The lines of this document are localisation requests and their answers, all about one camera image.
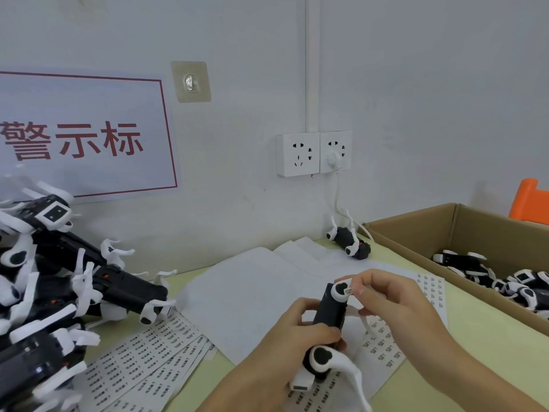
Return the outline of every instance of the desk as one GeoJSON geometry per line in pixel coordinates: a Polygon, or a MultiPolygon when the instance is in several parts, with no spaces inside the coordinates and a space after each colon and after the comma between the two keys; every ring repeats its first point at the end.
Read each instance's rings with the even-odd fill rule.
{"type": "MultiPolygon", "coordinates": [[[[327,248],[338,248],[327,239],[319,241],[327,248]]],[[[370,257],[405,269],[426,272],[383,246],[373,243],[370,257]]],[[[175,295],[206,269],[168,278],[170,296],[175,295]]],[[[511,384],[549,408],[547,372],[549,338],[517,320],[486,305],[459,288],[446,283],[449,331],[459,344],[511,384]]],[[[104,324],[96,330],[102,338],[99,348],[88,350],[86,360],[134,332],[142,330],[138,316],[104,324]]],[[[213,360],[202,361],[183,390],[167,406],[167,412],[194,411],[231,369],[233,364],[220,352],[213,360]]],[[[408,361],[372,399],[376,412],[454,412],[462,410],[449,398],[429,386],[408,361]]]]}

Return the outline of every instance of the cardboard box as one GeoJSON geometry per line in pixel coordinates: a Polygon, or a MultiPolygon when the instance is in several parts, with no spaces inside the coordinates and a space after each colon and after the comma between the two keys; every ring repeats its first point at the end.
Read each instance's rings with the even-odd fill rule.
{"type": "Polygon", "coordinates": [[[549,229],[545,226],[462,204],[440,205],[365,226],[377,243],[549,336],[546,319],[431,260],[433,254],[443,249],[458,254],[473,251],[486,256],[486,266],[493,269],[498,278],[506,278],[520,269],[549,271],[549,229]]]}

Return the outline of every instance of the wall outlet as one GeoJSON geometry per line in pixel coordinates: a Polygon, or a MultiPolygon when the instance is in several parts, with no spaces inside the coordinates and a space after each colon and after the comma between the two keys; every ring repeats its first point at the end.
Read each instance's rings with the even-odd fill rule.
{"type": "Polygon", "coordinates": [[[328,154],[337,152],[343,158],[342,169],[351,169],[351,146],[353,144],[352,131],[332,131],[320,133],[320,173],[334,172],[328,165],[328,154]]]}
{"type": "Polygon", "coordinates": [[[320,133],[279,134],[276,138],[276,171],[280,176],[319,172],[320,133]]]}

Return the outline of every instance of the white power cord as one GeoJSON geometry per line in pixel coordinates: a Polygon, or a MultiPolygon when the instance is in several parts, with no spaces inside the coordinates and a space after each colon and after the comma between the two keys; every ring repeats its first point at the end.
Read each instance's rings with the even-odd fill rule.
{"type": "MultiPolygon", "coordinates": [[[[326,160],[328,162],[328,165],[330,165],[331,167],[333,167],[335,169],[335,174],[337,175],[337,184],[336,184],[336,187],[335,187],[335,199],[334,199],[334,209],[335,209],[335,212],[338,213],[339,215],[345,217],[345,218],[348,218],[346,214],[343,214],[341,212],[341,210],[339,209],[338,207],[338,200],[339,200],[339,176],[341,175],[341,169],[343,168],[343,157],[337,153],[337,152],[331,152],[327,157],[326,157],[326,160]]],[[[372,237],[372,235],[370,234],[370,232],[362,225],[360,224],[360,222],[356,222],[356,221],[353,221],[353,219],[349,219],[349,221],[351,223],[356,223],[359,228],[362,228],[362,230],[366,233],[366,235],[368,236],[368,238],[373,242],[375,243],[375,240],[374,238],[372,237]]]]}

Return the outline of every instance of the orange object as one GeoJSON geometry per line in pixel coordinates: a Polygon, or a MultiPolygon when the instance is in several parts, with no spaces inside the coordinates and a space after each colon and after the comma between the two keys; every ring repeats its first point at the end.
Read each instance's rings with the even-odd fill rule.
{"type": "Polygon", "coordinates": [[[518,187],[510,218],[549,225],[549,191],[536,189],[537,179],[525,179],[518,187]]]}

